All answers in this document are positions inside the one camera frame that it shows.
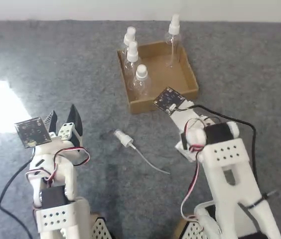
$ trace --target black cable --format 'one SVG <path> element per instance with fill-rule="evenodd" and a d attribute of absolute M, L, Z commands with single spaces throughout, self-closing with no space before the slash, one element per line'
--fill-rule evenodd
<path fill-rule="evenodd" d="M 4 196 L 5 196 L 5 193 L 6 193 L 7 189 L 9 188 L 10 184 L 12 183 L 12 181 L 17 177 L 17 175 L 18 175 L 21 171 L 23 171 L 23 169 L 25 169 L 25 168 L 28 166 L 28 164 L 32 161 L 34 155 L 35 155 L 35 148 L 33 148 L 33 152 L 32 152 L 32 155 L 31 155 L 31 157 L 30 157 L 30 160 L 27 161 L 24 165 L 22 165 L 22 166 L 17 170 L 16 173 L 14 173 L 14 175 L 13 175 L 13 176 L 10 178 L 10 180 L 6 183 L 5 187 L 4 187 L 3 190 L 2 190 L 2 193 L 1 193 L 1 195 L 0 195 L 0 210 L 1 210 L 2 212 L 4 212 L 5 214 L 9 215 L 10 217 L 12 217 L 14 220 L 16 220 L 16 221 L 23 227 L 23 229 L 26 231 L 26 233 L 27 233 L 27 235 L 28 235 L 28 237 L 29 237 L 30 239 L 33 239 L 33 236 L 31 235 L 31 233 L 30 233 L 29 229 L 26 227 L 26 225 L 25 225 L 19 218 L 17 218 L 17 216 L 15 216 L 15 215 L 12 214 L 11 212 L 9 212 L 7 209 L 5 209 L 4 207 L 2 207 L 2 206 L 1 206 L 1 203 L 2 203 L 2 200 L 3 200 Z"/>
<path fill-rule="evenodd" d="M 236 119 L 236 118 L 233 118 L 233 117 L 229 117 L 229 116 L 225 116 L 219 112 L 216 112 L 216 111 L 213 111 L 205 106 L 202 106 L 202 105 L 193 105 L 193 106 L 190 106 L 188 108 L 185 108 L 185 109 L 175 109 L 176 111 L 186 111 L 186 110 L 189 110 L 189 109 L 194 109 L 194 108 L 201 108 L 211 114 L 214 114 L 214 115 L 217 115 L 217 116 L 220 116 L 222 118 L 225 118 L 225 119 L 228 119 L 228 120 L 232 120 L 232 121 L 235 121 L 235 122 L 238 122 L 238 123 L 242 123 L 242 124 L 245 124 L 247 126 L 249 126 L 252 131 L 253 131 L 253 135 L 252 135 L 252 146 L 251 146 L 251 161 L 252 161 L 252 171 L 254 173 L 254 176 L 255 176 L 255 180 L 258 184 L 258 174 L 257 174 L 257 167 L 256 167 L 256 134 L 257 134 L 257 131 L 256 131 L 256 128 L 253 126 L 253 124 L 249 123 L 249 122 L 246 122 L 246 121 L 243 121 L 243 120 L 240 120 L 240 119 Z"/>
<path fill-rule="evenodd" d="M 281 191 L 281 185 L 279 187 L 277 187 L 276 189 L 272 190 L 271 192 L 263 193 L 260 199 L 256 200 L 253 204 L 251 204 L 250 206 L 247 206 L 246 208 L 252 209 L 255 206 L 257 206 L 260 202 L 262 202 L 263 200 L 268 199 L 269 197 L 271 197 L 274 194 L 277 194 L 280 191 Z"/>
<path fill-rule="evenodd" d="M 217 120 L 219 121 L 219 123 L 222 123 L 221 119 L 220 119 L 219 117 L 217 117 L 217 116 L 210 116 L 210 117 L 207 117 L 207 118 L 204 119 L 204 121 L 205 121 L 205 120 L 208 120 L 208 119 L 217 119 Z"/>

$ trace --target spray nozzle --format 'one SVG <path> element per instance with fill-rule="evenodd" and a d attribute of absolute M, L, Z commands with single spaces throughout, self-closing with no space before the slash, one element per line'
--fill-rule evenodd
<path fill-rule="evenodd" d="M 147 78 L 148 72 L 145 65 L 139 65 L 136 71 L 136 78 L 140 81 L 143 81 Z"/>
<path fill-rule="evenodd" d="M 135 33 L 136 33 L 135 27 L 129 26 L 127 28 L 126 34 L 124 36 L 124 44 L 126 46 L 129 46 L 131 41 L 135 41 Z"/>
<path fill-rule="evenodd" d="M 178 35 L 179 34 L 179 29 L 180 29 L 179 14 L 174 14 L 172 16 L 168 32 L 171 35 Z"/>
<path fill-rule="evenodd" d="M 131 62 L 136 62 L 139 59 L 138 44 L 136 41 L 131 41 L 129 44 L 129 49 L 127 50 L 127 60 Z"/>

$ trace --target gray carpet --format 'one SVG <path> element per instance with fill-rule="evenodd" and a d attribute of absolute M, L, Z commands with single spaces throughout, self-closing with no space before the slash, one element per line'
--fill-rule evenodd
<path fill-rule="evenodd" d="M 173 148 L 177 129 L 163 112 L 130 115 L 115 49 L 126 27 L 137 40 L 161 40 L 167 22 L 0 22 L 0 80 L 8 80 L 32 117 L 56 110 L 66 120 L 70 104 L 84 125 L 92 160 L 78 168 L 81 196 L 108 220 L 117 238 L 165 239 L 180 219 L 179 205 L 194 165 Z M 183 44 L 195 71 L 197 103 L 252 122 L 261 190 L 281 183 L 281 24 L 183 22 Z M 113 137 L 120 128 L 157 166 L 156 173 Z M 246 147 L 251 133 L 241 126 Z M 0 133 L 0 193 L 30 155 L 16 134 Z M 19 175 L 4 205 L 37 236 L 32 189 Z M 185 206 L 189 212 L 211 199 L 203 171 Z M 281 194 L 270 199 L 281 231 Z M 22 228 L 0 212 L 0 239 L 25 239 Z"/>

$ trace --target cardboard tray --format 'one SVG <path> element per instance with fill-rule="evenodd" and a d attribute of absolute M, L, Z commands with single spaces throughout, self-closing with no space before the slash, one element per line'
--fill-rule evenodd
<path fill-rule="evenodd" d="M 124 60 L 121 51 L 117 51 L 122 80 L 128 98 L 130 112 L 139 114 L 154 111 L 157 108 L 153 100 L 167 87 L 172 87 L 189 100 L 198 94 L 198 84 L 192 71 L 187 54 L 183 46 L 179 48 L 179 61 L 173 67 L 166 67 L 169 59 L 170 47 L 165 42 L 156 42 L 139 46 L 139 57 L 142 64 L 147 66 L 151 77 L 151 91 L 148 98 L 136 100 L 133 92 L 127 87 L 127 78 L 124 74 Z"/>

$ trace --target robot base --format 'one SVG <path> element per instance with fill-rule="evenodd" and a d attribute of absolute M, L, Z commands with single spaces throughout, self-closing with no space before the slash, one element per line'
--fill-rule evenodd
<path fill-rule="evenodd" d="M 174 232 L 173 239 L 221 239 L 221 230 L 216 223 L 216 207 L 213 201 L 201 203 L 195 208 L 198 223 L 181 220 Z M 251 219 L 242 208 L 237 206 L 236 231 L 239 239 L 268 239 L 257 232 Z"/>

